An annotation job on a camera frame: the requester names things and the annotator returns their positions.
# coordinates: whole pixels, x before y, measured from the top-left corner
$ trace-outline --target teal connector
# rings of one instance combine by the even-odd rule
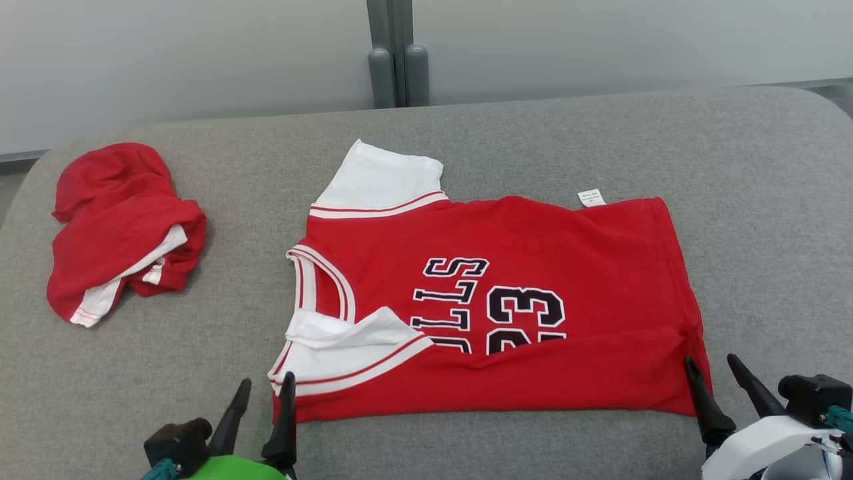
[[[145,477],[142,477],[142,480],[175,480],[175,478],[177,478],[175,464],[169,459],[162,459],[145,474]]]
[[[821,421],[844,433],[853,433],[853,413],[842,407],[829,407],[829,410],[821,415]]]

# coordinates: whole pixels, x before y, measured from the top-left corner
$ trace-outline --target white robot part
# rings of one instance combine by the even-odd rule
[[[832,450],[834,446],[829,436],[840,436],[841,433],[839,430],[814,429],[786,415],[765,417],[727,438],[702,465],[702,479],[745,480],[805,446],[814,445],[810,449],[818,454],[827,449]],[[835,469],[827,469],[830,465],[823,458],[824,455],[821,455],[820,462],[810,462],[815,465],[815,471],[809,478],[835,480],[832,476],[834,472],[829,472]]]

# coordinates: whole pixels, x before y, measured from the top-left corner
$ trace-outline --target red jersey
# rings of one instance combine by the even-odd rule
[[[296,310],[269,377],[298,421],[463,410],[693,414],[710,375],[660,198],[572,211],[452,202],[442,165],[356,142],[287,252]]]

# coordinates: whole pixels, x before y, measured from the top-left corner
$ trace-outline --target red fabric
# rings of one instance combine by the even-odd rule
[[[206,217],[195,200],[181,200],[153,148],[117,143],[71,163],[56,184],[54,217],[68,222],[53,242],[54,270],[47,297],[63,319],[80,308],[86,290],[107,284],[160,245],[173,225],[187,242],[164,255],[158,284],[142,281],[151,270],[122,279],[142,296],[183,290],[204,248]]]
[[[571,211],[509,196],[435,202],[381,218],[310,217],[300,244],[347,279],[357,320],[382,306],[407,324],[413,317],[453,320],[450,309],[463,308],[470,313],[467,330],[419,329],[431,337],[463,339],[471,351],[436,345],[354,387],[302,395],[298,421],[584,408],[693,415],[686,355],[697,361],[711,388],[699,306],[659,198]],[[430,259],[446,259],[440,265],[447,270],[453,258],[486,259],[489,265],[479,277],[426,275]],[[325,274],[320,269],[316,274],[317,305],[338,298],[333,284],[320,281]],[[416,290],[461,292],[460,280],[477,282],[468,303],[413,296]],[[501,287],[553,292],[565,320],[543,326],[544,303],[523,312],[503,301],[490,311],[490,292]],[[511,310],[511,320],[495,321],[492,317],[501,319],[495,308]],[[529,343],[490,347],[490,334],[506,327],[523,331]],[[566,337],[542,340],[540,333]]]

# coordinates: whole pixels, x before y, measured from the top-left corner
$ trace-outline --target clothing tag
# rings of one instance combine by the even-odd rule
[[[581,203],[585,207],[606,205],[604,199],[601,198],[601,192],[599,192],[598,189],[578,192],[577,197],[581,199]]]

